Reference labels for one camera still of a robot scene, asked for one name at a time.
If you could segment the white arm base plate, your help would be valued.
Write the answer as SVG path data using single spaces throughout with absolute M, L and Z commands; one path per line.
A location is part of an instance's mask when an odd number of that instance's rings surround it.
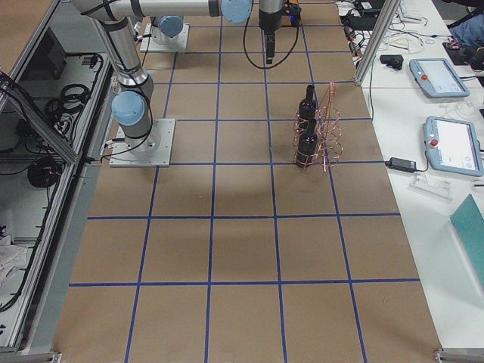
M 112 167 L 152 167 L 170 165 L 172 143 L 175 134 L 175 119 L 155 119 L 146 139 L 125 138 L 119 126 L 116 136 L 122 141 L 113 146 Z
M 183 24 L 181 32 L 174 37 L 168 37 L 157 28 L 151 29 L 148 23 L 144 30 L 145 38 L 141 41 L 140 51 L 147 53 L 185 53 L 188 45 L 190 25 Z

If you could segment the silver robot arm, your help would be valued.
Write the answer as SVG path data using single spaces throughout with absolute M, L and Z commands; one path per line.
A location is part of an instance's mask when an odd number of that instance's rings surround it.
M 132 90 L 148 84 L 147 96 L 153 81 L 135 49 L 130 17 L 224 17 L 231 23 L 242 23 L 250 18 L 253 8 L 251 1 L 74 1 L 73 5 L 96 23 L 122 87 Z
M 151 22 L 151 39 L 164 51 L 183 52 L 187 48 L 189 28 L 181 16 L 155 17 Z

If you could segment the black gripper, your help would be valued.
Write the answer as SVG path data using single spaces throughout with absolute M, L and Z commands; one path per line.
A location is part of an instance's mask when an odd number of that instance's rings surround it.
M 259 0 L 259 27 L 264 31 L 266 64 L 273 64 L 275 31 L 281 27 L 283 13 L 283 0 Z

